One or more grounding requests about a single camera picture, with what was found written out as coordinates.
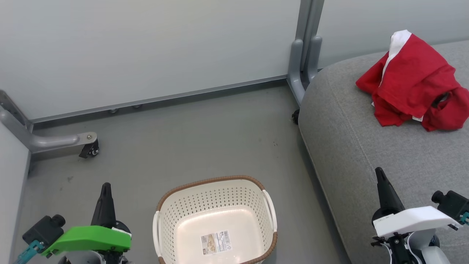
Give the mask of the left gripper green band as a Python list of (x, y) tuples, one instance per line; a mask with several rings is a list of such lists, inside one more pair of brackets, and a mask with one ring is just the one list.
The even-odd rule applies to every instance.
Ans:
[(131, 248), (130, 230), (116, 220), (111, 184), (101, 187), (91, 225), (63, 230), (64, 220), (42, 220), (42, 256), (72, 251), (97, 251), (99, 253), (123, 254)]

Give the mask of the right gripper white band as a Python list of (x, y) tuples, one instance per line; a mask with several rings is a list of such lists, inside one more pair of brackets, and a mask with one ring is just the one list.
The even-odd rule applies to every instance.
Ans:
[(391, 237), (403, 236), (430, 229), (450, 227), (458, 230), (461, 225), (447, 214), (432, 206), (405, 209), (394, 187), (382, 167), (375, 168), (380, 208), (372, 216), (372, 225), (377, 236), (373, 247), (381, 247)]

